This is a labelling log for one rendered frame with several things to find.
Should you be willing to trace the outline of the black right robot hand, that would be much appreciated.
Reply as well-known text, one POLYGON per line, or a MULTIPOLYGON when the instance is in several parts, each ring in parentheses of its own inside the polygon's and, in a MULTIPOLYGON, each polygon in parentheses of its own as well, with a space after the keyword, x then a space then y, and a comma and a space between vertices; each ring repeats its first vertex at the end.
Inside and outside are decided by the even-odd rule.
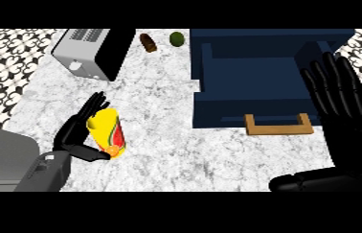
POLYGON ((346 57, 323 54, 301 74, 311 92, 324 138, 333 159, 332 168, 276 177, 273 192, 362 193, 362 81, 346 57))

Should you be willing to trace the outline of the silver and black toaster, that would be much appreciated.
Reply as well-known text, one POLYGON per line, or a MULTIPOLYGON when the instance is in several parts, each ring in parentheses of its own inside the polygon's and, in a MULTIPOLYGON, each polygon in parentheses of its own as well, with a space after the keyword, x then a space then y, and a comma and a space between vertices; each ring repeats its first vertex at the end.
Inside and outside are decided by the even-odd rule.
POLYGON ((69 29, 51 54, 76 76, 113 82, 135 34, 135 29, 69 29))

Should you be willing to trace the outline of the navy blue open drawer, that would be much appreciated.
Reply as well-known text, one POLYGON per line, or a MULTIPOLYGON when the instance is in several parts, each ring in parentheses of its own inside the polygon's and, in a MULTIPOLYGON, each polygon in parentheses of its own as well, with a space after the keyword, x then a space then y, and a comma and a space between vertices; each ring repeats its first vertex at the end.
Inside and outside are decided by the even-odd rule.
POLYGON ((197 101, 311 100, 301 70, 354 37, 352 29, 193 29, 197 101))

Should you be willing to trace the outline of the green round fruit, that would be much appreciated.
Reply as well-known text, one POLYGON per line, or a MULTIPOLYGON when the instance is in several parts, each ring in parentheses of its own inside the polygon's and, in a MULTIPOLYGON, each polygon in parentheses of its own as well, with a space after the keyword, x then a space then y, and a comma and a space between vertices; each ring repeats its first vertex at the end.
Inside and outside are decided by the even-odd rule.
POLYGON ((181 32, 174 32, 171 34, 171 43, 174 46, 181 47, 185 43, 184 34, 181 32))

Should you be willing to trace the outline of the yellow fruit-print cup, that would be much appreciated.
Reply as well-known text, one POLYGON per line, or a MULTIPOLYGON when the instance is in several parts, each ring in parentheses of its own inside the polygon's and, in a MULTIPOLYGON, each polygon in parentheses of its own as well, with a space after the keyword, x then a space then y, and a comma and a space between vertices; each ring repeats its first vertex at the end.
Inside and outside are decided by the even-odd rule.
POLYGON ((119 113, 114 108, 100 110, 88 119, 86 127, 101 151, 119 158, 126 150, 125 135, 119 120, 119 113))

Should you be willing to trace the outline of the grey rounded block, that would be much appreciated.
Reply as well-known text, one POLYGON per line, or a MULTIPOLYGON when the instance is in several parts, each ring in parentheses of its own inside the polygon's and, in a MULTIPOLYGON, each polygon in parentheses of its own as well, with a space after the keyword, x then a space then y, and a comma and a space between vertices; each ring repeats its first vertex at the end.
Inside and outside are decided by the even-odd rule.
POLYGON ((13 192, 41 155, 33 138, 0 129, 0 192, 13 192))

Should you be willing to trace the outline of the brown oblong bread roll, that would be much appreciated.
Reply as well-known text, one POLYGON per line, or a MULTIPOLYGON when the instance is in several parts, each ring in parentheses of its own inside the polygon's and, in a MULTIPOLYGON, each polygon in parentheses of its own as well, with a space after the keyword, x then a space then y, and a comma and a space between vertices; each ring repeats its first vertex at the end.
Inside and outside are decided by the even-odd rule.
POLYGON ((157 45, 148 34, 141 34, 141 41, 147 51, 151 53, 157 50, 157 45))

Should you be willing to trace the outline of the navy blue drawer front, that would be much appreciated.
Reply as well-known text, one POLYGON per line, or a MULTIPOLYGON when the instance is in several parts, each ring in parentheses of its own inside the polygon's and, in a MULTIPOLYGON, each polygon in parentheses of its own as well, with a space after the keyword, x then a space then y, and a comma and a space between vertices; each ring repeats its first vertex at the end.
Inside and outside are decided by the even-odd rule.
POLYGON ((298 125, 298 114, 308 113, 314 126, 320 126, 318 113, 311 100, 197 101, 194 128, 243 128, 244 116, 252 114, 259 126, 298 125))

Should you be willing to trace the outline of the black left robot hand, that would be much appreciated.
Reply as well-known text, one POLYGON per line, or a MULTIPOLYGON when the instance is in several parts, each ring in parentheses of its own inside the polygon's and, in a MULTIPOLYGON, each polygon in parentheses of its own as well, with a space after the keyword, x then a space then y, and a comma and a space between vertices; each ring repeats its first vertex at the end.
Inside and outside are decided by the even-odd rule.
POLYGON ((82 110, 73 115, 63 125, 52 144, 54 151, 67 151, 79 159, 94 162, 97 160, 110 160, 111 155, 92 148, 85 144, 85 140, 89 136, 89 129, 86 122, 97 112, 110 106, 106 93, 97 92, 88 99, 82 110))

